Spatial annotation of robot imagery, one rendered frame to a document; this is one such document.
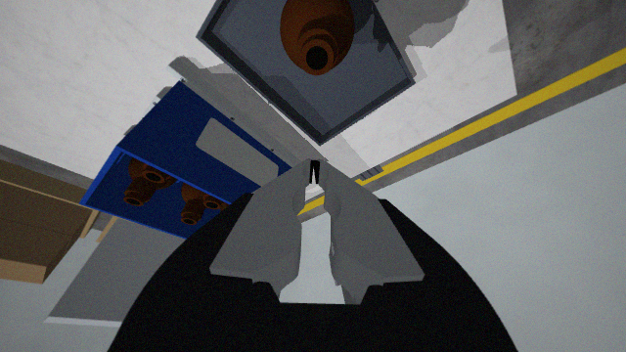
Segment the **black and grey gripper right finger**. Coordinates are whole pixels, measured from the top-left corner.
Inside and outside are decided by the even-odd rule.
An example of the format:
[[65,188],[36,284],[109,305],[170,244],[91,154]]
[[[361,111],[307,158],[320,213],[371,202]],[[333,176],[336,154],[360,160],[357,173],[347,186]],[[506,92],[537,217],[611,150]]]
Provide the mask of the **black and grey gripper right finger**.
[[391,306],[433,318],[481,352],[518,352],[486,296],[437,241],[326,161],[314,160],[314,173],[331,215],[330,264],[345,304],[384,286]]

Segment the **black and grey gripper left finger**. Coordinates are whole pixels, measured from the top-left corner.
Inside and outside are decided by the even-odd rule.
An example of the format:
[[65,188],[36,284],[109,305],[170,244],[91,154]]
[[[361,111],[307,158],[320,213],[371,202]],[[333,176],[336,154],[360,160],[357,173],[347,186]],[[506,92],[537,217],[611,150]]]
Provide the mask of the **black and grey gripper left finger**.
[[295,216],[313,166],[307,158],[244,193],[181,243],[142,289],[107,352],[151,352],[201,315],[248,302],[256,282],[271,284],[279,299],[298,276],[302,225]]

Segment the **dark grey square tray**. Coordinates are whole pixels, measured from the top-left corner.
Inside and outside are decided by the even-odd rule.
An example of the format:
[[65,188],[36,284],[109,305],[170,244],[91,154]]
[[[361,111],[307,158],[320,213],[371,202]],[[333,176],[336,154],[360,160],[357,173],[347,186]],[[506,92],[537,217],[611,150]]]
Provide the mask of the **dark grey square tray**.
[[416,84],[373,0],[348,0],[355,31],[343,61],[305,72],[282,44],[286,1],[216,0],[196,38],[319,146]]

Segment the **dark blue box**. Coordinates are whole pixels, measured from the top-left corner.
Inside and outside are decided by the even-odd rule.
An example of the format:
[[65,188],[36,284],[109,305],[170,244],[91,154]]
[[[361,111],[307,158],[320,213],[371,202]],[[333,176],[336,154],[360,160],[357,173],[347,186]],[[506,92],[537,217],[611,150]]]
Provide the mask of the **dark blue box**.
[[[178,180],[131,205],[123,198],[132,157]],[[95,180],[104,183],[113,216],[186,240],[220,208],[206,208],[196,225],[183,223],[183,183],[231,204],[291,168],[179,80],[115,146]]]

